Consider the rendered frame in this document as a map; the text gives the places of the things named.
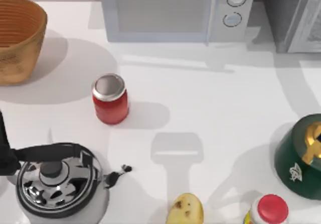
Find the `red can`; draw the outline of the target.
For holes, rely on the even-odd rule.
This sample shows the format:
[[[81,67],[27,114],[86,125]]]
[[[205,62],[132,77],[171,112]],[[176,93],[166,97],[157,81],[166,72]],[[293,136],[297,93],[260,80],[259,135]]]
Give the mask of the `red can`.
[[[96,116],[103,123],[115,125],[129,113],[129,101],[125,82],[115,73],[107,73],[92,84],[92,99]]]

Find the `pale microwave oven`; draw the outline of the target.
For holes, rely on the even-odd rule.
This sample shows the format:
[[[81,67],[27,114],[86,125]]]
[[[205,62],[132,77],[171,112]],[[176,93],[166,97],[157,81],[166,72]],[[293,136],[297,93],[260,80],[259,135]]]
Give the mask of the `pale microwave oven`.
[[[101,0],[107,39],[110,42],[202,42],[206,41],[211,0]],[[244,39],[253,0],[231,7],[216,0],[212,42]],[[229,28],[225,15],[237,12],[242,22]]]

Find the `yellow potato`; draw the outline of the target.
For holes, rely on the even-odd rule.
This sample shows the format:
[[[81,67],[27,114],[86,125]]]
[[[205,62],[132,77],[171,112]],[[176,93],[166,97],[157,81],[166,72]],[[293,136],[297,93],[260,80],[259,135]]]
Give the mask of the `yellow potato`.
[[[166,224],[203,224],[204,210],[200,200],[192,193],[183,193],[173,202]]]

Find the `microwave knob with arc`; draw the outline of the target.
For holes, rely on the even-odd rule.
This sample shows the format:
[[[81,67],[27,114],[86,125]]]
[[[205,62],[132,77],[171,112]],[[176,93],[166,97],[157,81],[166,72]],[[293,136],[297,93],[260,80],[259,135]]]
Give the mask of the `microwave knob with arc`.
[[[241,22],[242,22],[242,16],[237,12],[233,12],[232,14],[225,15],[223,17],[223,24],[229,28],[236,27],[239,24],[241,24]]]

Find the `red capped bottle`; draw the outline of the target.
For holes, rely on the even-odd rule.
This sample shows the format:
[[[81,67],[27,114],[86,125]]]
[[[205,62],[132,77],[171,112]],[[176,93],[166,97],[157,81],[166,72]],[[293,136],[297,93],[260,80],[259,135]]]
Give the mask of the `red capped bottle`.
[[[246,213],[243,224],[289,224],[289,208],[283,198],[266,194],[255,199]]]

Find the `woven wicker basket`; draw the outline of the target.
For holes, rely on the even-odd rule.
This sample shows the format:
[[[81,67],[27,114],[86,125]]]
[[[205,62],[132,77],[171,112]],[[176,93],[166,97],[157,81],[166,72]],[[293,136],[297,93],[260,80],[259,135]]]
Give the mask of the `woven wicker basket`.
[[[28,79],[43,45],[48,16],[31,0],[0,0],[0,86]]]

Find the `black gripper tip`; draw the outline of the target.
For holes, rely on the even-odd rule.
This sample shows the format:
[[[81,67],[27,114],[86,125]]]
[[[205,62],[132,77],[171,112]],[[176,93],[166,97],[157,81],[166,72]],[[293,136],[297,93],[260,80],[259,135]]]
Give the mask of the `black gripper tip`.
[[[20,167],[14,150],[10,147],[3,114],[0,111],[0,176],[12,176]]]

